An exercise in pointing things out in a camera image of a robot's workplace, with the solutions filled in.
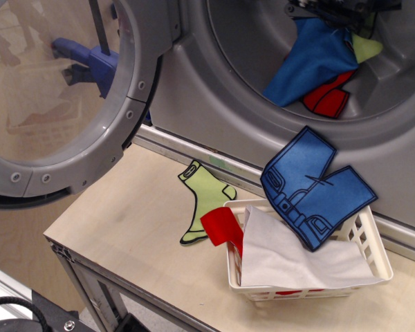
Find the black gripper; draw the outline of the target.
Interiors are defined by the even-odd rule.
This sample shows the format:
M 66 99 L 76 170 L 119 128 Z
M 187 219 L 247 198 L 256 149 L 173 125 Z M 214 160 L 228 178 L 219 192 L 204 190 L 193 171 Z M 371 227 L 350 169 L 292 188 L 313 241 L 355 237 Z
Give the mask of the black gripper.
M 285 13 L 295 19 L 319 18 L 330 26 L 363 27 L 377 12 L 400 10 L 401 1 L 288 1 Z

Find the black robot base bottom left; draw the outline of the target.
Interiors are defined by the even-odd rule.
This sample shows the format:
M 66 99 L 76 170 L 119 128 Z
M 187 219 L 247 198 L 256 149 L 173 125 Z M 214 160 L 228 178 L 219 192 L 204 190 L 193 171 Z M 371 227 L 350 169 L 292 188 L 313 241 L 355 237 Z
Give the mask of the black robot base bottom left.
M 36 292 L 31 301 L 20 297 L 0 297 L 0 306 L 5 305 L 26 308 L 32 317 L 0 320 L 0 331 L 93 331 L 80 320 L 77 311 L 65 311 Z

